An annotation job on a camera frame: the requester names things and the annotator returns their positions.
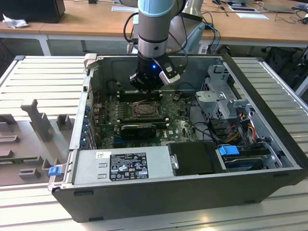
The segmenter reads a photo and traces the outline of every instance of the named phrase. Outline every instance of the circuit board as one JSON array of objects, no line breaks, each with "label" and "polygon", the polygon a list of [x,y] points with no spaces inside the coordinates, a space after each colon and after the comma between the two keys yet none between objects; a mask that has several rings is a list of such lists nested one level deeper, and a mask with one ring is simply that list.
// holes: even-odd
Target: circuit board
[{"label": "circuit board", "polygon": [[[187,118],[187,98],[174,99],[174,93],[162,93],[160,101],[121,102],[116,95],[108,96],[102,103],[98,127],[101,139],[98,148],[130,148],[165,146],[169,142],[197,141]],[[126,124],[156,125],[155,136],[151,139],[125,140],[120,128]]]}]

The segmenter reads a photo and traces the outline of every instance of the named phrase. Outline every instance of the black computer case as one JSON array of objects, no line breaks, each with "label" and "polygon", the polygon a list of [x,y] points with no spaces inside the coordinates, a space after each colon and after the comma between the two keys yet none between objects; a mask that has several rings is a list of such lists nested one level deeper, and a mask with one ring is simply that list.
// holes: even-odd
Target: black computer case
[{"label": "black computer case", "polygon": [[58,23],[65,12],[63,0],[2,0],[2,14],[12,19],[25,19],[27,22]]}]

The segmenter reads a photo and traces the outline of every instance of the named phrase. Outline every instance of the blue latch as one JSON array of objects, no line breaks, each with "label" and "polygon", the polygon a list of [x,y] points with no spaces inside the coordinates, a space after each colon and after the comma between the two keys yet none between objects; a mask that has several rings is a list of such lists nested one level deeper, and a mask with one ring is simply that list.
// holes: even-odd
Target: blue latch
[{"label": "blue latch", "polygon": [[236,146],[226,145],[218,149],[220,155],[239,155],[239,150]]},{"label": "blue latch", "polygon": [[61,175],[62,167],[56,166],[56,167],[50,167],[48,175],[49,176],[60,176]]}]

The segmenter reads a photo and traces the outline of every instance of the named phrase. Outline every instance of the crumpled paper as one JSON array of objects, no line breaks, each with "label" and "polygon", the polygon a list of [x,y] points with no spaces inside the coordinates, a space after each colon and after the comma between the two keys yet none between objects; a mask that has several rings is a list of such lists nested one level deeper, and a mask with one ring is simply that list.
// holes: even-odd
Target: crumpled paper
[{"label": "crumpled paper", "polygon": [[8,27],[10,27],[10,28],[15,29],[16,27],[24,27],[24,26],[28,26],[28,25],[29,25],[29,24],[27,24],[27,22],[26,22],[25,20],[23,20],[23,19],[17,19],[17,20],[15,20],[15,19],[11,19],[11,18],[6,17],[4,14],[2,14],[2,15],[3,15],[3,18],[4,18],[4,20],[2,20],[2,22],[3,22],[6,26],[8,26]]}]

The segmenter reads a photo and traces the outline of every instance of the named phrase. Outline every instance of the power supply label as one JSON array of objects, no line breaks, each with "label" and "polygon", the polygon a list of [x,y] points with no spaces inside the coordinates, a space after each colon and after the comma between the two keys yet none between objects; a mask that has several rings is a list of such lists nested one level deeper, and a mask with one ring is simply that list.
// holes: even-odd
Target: power supply label
[{"label": "power supply label", "polygon": [[149,178],[145,153],[110,155],[109,166],[109,179],[112,181]]}]

